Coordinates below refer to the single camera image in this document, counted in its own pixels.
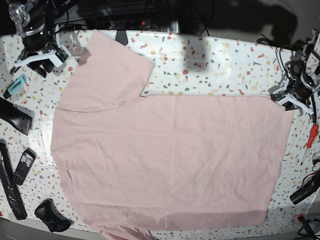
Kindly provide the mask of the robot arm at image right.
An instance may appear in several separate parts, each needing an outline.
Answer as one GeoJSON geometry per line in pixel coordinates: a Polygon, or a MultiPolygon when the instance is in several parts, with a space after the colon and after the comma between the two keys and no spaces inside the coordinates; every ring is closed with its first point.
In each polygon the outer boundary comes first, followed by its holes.
{"type": "Polygon", "coordinates": [[[312,39],[307,41],[298,60],[285,64],[285,100],[303,112],[312,115],[309,98],[320,90],[320,31],[312,30],[312,39]]]}

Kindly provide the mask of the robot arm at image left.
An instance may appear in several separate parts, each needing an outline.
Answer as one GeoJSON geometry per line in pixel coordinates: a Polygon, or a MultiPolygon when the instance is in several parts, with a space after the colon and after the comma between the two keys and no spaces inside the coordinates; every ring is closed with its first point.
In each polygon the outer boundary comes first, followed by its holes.
{"type": "Polygon", "coordinates": [[[50,52],[50,37],[46,27],[47,0],[9,0],[8,12],[16,33],[22,38],[23,50],[19,61],[50,52]]]}

